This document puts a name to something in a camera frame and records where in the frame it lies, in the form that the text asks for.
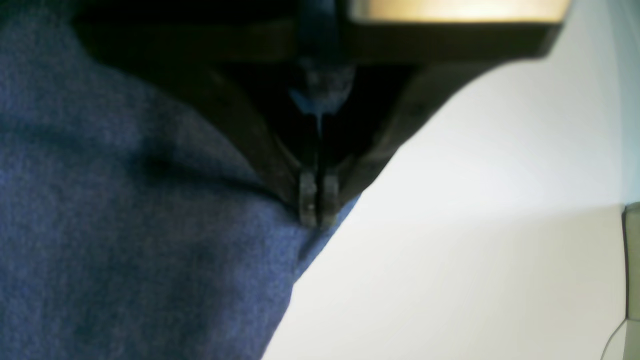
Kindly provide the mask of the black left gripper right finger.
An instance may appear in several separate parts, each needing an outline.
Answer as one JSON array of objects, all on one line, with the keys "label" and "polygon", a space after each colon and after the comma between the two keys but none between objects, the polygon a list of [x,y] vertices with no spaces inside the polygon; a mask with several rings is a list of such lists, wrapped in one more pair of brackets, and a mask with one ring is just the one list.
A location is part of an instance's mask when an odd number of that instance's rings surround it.
[{"label": "black left gripper right finger", "polygon": [[545,57],[564,0],[336,0],[327,50],[341,96],[318,119],[318,225],[380,175],[452,96],[494,68]]}]

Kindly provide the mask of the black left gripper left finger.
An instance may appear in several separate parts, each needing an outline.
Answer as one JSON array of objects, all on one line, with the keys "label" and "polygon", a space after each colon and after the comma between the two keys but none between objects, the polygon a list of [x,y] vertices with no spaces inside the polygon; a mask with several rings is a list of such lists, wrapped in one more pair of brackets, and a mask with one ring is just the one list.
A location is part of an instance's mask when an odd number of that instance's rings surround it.
[{"label": "black left gripper left finger", "polygon": [[94,0],[71,25],[99,63],[195,109],[318,227],[318,130],[291,98],[297,0]]}]

